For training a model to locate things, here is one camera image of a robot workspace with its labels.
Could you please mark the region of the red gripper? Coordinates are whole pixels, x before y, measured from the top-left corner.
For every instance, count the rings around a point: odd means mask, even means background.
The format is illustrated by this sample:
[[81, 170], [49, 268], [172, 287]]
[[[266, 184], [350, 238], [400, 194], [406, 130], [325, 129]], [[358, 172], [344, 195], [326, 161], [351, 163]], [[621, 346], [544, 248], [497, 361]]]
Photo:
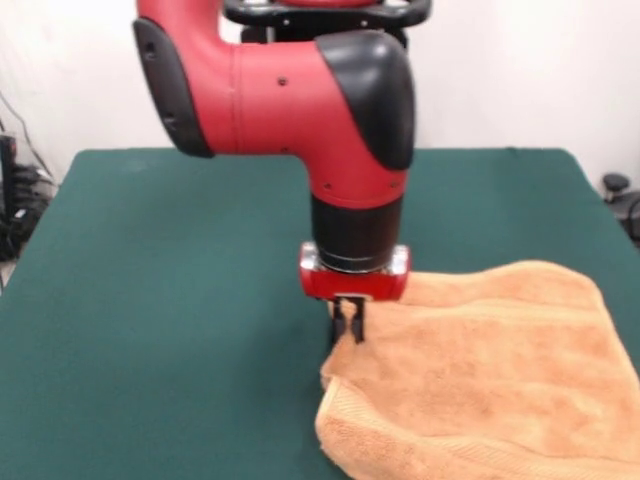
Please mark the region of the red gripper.
[[[396, 245], [390, 262], [382, 269], [368, 273], [343, 273], [331, 270], [320, 262], [315, 243], [303, 243], [299, 255], [299, 277], [304, 293], [312, 298], [332, 301], [331, 339], [337, 343], [346, 331], [342, 298], [364, 297], [374, 301], [398, 300], [406, 287], [411, 270], [411, 251], [406, 245]], [[351, 332], [357, 344], [365, 340], [364, 298], [351, 298], [354, 306]]]

